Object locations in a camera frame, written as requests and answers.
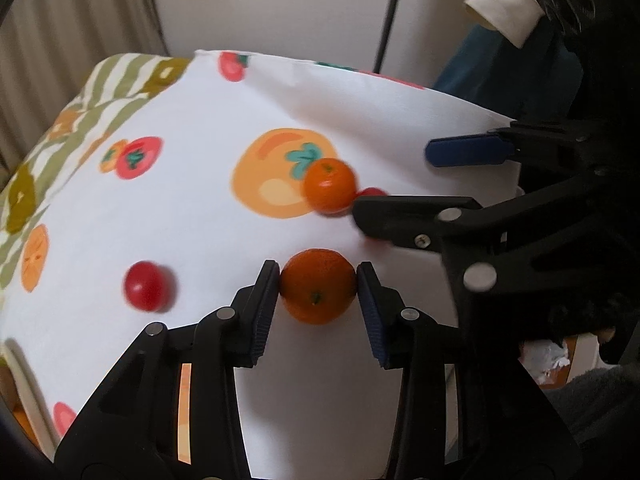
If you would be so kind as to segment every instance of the white cloth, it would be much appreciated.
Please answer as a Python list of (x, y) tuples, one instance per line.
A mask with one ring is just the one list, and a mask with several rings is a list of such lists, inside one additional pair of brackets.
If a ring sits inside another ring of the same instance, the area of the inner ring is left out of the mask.
[(498, 30), (518, 48), (544, 15), (536, 0), (466, 0), (465, 5), (483, 27)]
[[(354, 266), (372, 261), (407, 304), (456, 322), (436, 254), (365, 240), (348, 216), (262, 216), (234, 196), (230, 181), (262, 134), (306, 128), (331, 142), (360, 187), (473, 196), (489, 205), (514, 196), (516, 164), (431, 168), (424, 146), (509, 119), (430, 89), (272, 56), (249, 56), (244, 80), (231, 82), (220, 75), (219, 58), (199, 52), (176, 84), (112, 135), (113, 142), (162, 139), (146, 173), (132, 180), (101, 173), (111, 139), (87, 159), (40, 220), (49, 252), (38, 285), (27, 292), (14, 279), (5, 290), (0, 340), (20, 349), (43, 411), (64, 402), (79, 412), (147, 323), (198, 322), (251, 285), (265, 259), (283, 267), (307, 248), (337, 250)], [(122, 279), (139, 260), (175, 275), (177, 295), (166, 312), (135, 310), (123, 297)], [(236, 370), (236, 380), (255, 478), (383, 474), (401, 372), (381, 370), (371, 355), (357, 300), (324, 326), (299, 323), (279, 304), (264, 356), (254, 369)]]
[(548, 339), (526, 341), (520, 362), (538, 384), (545, 384), (552, 370), (571, 364), (566, 343), (558, 346)]

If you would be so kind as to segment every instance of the green leaf print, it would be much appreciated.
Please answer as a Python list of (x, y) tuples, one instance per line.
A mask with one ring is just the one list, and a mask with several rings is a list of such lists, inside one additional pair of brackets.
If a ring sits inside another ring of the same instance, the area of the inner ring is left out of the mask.
[(350, 66), (335, 65), (333, 63), (325, 63), (323, 61), (316, 61), (316, 65), (330, 66), (331, 68), (339, 68), (340, 70), (348, 70), (349, 72), (357, 72), (358, 71), (357, 68), (351, 68)]
[(145, 158), (145, 154), (140, 149), (127, 153), (127, 164), (129, 165), (129, 169), (135, 170), (143, 158)]
[(116, 150), (114, 149), (110, 149), (107, 153), (104, 154), (104, 157), (102, 158), (103, 162), (109, 162), (111, 160), (111, 157), (113, 156), (113, 154), (116, 152)]
[(319, 158), (322, 158), (322, 150), (312, 142), (305, 142), (300, 150), (294, 150), (285, 155), (286, 160), (295, 162), (291, 168), (291, 177), (295, 180), (302, 180), (309, 165)]
[(236, 54), (236, 59), (238, 60), (238, 63), (240, 63), (245, 68), (249, 66), (249, 56), (246, 56), (244, 54)]

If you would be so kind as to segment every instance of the white sleeve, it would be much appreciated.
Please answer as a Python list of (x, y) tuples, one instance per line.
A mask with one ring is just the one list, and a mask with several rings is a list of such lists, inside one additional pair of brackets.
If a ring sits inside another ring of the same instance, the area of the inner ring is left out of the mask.
[(536, 0), (466, 0), (465, 5), (481, 25), (500, 31), (518, 48), (544, 15)]

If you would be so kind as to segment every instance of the fruit print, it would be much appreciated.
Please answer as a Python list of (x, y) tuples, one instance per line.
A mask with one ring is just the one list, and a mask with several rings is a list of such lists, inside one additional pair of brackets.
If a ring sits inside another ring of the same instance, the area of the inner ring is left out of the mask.
[(336, 156), (321, 134), (298, 128), (270, 130), (244, 152), (231, 178), (236, 198), (270, 218), (294, 218), (311, 212), (302, 195), (309, 165), (322, 156)]
[(124, 147), (116, 161), (116, 174), (130, 180), (147, 172), (155, 163), (162, 148), (160, 137), (141, 137)]
[(76, 420), (76, 412), (64, 402), (56, 402), (53, 406), (53, 425), (56, 427), (60, 438), (65, 436), (73, 421)]
[(20, 278), (22, 286), (27, 292), (33, 292), (33, 289), (38, 285), (47, 253), (49, 253), (49, 235), (47, 227), (40, 224), (29, 234), (22, 253)]
[(108, 173), (116, 169), (116, 163), (118, 161), (118, 157), (120, 156), (120, 154), (122, 153), (122, 150), (124, 150), (124, 148), (128, 143), (129, 143), (128, 140), (124, 140), (124, 139), (119, 140), (118, 142), (114, 143), (104, 153), (104, 156), (102, 157), (102, 160), (100, 161), (100, 165), (99, 165), (100, 171), (102, 173)]
[(244, 79), (244, 71), (249, 65), (249, 56), (235, 52), (220, 52), (218, 70), (227, 81), (237, 83)]

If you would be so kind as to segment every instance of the wall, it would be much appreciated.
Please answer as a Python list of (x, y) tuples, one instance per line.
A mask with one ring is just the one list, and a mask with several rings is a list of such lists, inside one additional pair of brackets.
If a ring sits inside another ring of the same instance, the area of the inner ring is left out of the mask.
[[(235, 49), (372, 70), (387, 0), (156, 0), (169, 50)], [(463, 0), (401, 0), (383, 73), (433, 83), (470, 27)]]

